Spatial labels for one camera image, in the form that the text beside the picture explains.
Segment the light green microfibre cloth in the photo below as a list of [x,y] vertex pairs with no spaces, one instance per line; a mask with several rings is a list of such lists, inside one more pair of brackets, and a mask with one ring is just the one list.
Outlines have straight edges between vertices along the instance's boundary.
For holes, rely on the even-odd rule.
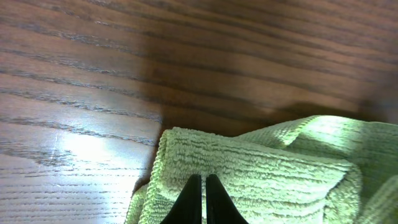
[[396,223],[397,126],[310,116],[236,137],[164,131],[126,223],[159,223],[188,178],[215,174],[249,223]]

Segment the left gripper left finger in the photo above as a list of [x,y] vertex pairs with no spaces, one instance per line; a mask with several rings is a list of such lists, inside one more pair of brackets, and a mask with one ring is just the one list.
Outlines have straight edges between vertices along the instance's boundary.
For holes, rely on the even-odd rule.
[[201,224],[201,200],[201,176],[193,174],[160,224]]

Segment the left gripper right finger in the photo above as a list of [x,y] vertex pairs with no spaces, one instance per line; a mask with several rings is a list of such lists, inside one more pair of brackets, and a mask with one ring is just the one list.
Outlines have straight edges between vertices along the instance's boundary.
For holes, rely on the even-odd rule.
[[215,174],[206,178],[206,223],[248,224]]

